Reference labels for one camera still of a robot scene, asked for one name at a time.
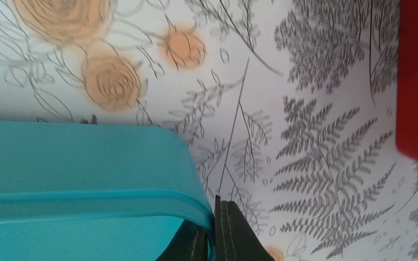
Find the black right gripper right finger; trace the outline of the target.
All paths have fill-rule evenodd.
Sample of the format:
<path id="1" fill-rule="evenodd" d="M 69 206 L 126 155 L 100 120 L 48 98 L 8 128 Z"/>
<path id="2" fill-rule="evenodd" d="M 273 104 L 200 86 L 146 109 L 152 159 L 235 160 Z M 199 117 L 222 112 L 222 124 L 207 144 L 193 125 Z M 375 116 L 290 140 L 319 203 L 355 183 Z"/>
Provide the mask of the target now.
<path id="1" fill-rule="evenodd" d="M 273 260 L 236 202 L 223 201 L 220 196 L 216 196 L 214 213 L 216 260 Z"/>

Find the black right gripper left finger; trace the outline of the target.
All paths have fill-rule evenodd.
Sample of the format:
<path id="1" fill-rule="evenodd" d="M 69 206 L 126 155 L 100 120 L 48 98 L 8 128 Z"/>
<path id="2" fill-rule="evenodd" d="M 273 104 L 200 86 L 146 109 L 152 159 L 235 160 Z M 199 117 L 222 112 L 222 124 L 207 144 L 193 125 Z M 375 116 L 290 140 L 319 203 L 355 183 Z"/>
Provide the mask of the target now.
<path id="1" fill-rule="evenodd" d="M 157 261 L 207 261 L 208 237 L 206 230 L 184 220 L 169 245 Z"/>

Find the teal square tray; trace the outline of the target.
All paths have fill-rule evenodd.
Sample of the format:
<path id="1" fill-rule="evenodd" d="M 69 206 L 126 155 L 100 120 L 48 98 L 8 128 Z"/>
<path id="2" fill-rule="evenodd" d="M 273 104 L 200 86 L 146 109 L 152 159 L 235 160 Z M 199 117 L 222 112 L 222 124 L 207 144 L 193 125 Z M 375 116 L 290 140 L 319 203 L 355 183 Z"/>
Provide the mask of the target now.
<path id="1" fill-rule="evenodd" d="M 159 127 L 0 121 L 0 260 L 156 260 L 214 215 L 187 144 Z"/>

